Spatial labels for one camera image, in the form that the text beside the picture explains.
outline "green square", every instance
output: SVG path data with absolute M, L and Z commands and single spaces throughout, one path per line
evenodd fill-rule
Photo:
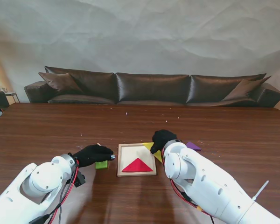
M 95 163 L 95 169 L 105 169 L 105 168 L 108 168 L 108 161 Z

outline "red triangle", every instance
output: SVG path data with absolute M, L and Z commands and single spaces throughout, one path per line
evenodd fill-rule
M 130 165 L 122 170 L 122 172 L 150 172 L 153 171 L 141 159 L 137 158 Z

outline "purple triangle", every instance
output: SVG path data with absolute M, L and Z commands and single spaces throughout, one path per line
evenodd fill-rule
M 190 141 L 186 144 L 186 146 L 188 148 L 194 149 L 195 151 L 201 151 L 201 148 L 199 148 L 197 145 L 195 145 L 194 143 L 192 143 Z

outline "brown leather couch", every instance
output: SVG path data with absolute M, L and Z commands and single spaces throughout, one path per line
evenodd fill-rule
M 214 77 L 114 74 L 53 67 L 45 70 L 69 73 L 84 94 L 57 95 L 45 81 L 40 81 L 25 87 L 31 103 L 274 107 L 280 100 L 280 91 L 264 83 L 247 98 L 223 101 L 241 80 L 260 80 L 265 74 Z

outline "wire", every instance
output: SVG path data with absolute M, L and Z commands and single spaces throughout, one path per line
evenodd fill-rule
M 67 190 L 66 190 L 66 194 L 65 196 L 62 198 L 61 202 L 55 207 L 55 209 L 49 214 L 49 215 L 52 215 L 54 214 L 51 219 L 49 220 L 48 224 L 52 224 L 53 221 L 54 221 L 54 218 L 56 216 L 56 213 L 58 211 L 59 208 L 61 208 L 61 205 L 64 203 L 64 201 L 66 200 L 66 198 L 69 196 L 73 186 L 74 186 L 74 183 L 75 183 L 75 180 L 77 178 L 77 174 L 78 174 L 78 170 L 79 170 L 79 161 L 77 160 L 76 161 L 77 163 L 77 167 L 76 167 L 76 170 L 75 170 L 75 173 L 71 176 L 71 179 L 70 179 L 70 185 L 68 186 Z
M 63 192 L 64 192 L 64 190 L 65 190 L 66 185 L 67 185 L 67 184 L 64 185 L 64 187 L 63 187 L 63 189 L 62 189 L 62 191 L 61 191 L 60 198 L 59 198 L 59 203 L 61 203 L 61 201 L 62 201 Z M 58 223 L 59 223 L 59 224 L 61 223 L 61 213 L 62 213 L 62 208 L 61 208 L 61 206 L 60 206 L 60 208 L 59 208 L 59 219 L 58 219 Z
M 165 166 L 164 151 L 165 151 L 165 150 L 164 150 L 164 148 L 163 148 L 163 150 L 162 150 L 162 152 L 161 152 L 161 158 L 162 158 L 163 166 Z M 186 199 L 181 195 L 181 191 L 177 188 L 176 184 L 174 183 L 174 181 L 173 181 L 172 179 L 170 179 L 170 182 L 171 182 L 171 186 L 172 186 L 173 191 L 174 191 L 185 203 L 187 203 L 187 204 L 189 204 L 189 205 L 191 205 L 191 206 L 193 206 L 194 208 L 197 209 L 198 205 L 194 204 L 194 203 L 191 202 L 191 201 L 186 200 Z M 211 220 L 213 221 L 212 216 L 211 216 L 209 213 L 207 213 L 207 212 L 204 211 L 204 210 L 201 210 L 201 212 L 203 212 L 203 213 L 206 214 L 206 215 L 209 215 L 210 218 L 211 218 Z
M 212 222 L 213 224 L 215 224 L 215 223 L 214 223 L 214 220 L 213 220 L 213 216 L 210 215 L 210 219 L 211 219 L 211 222 Z

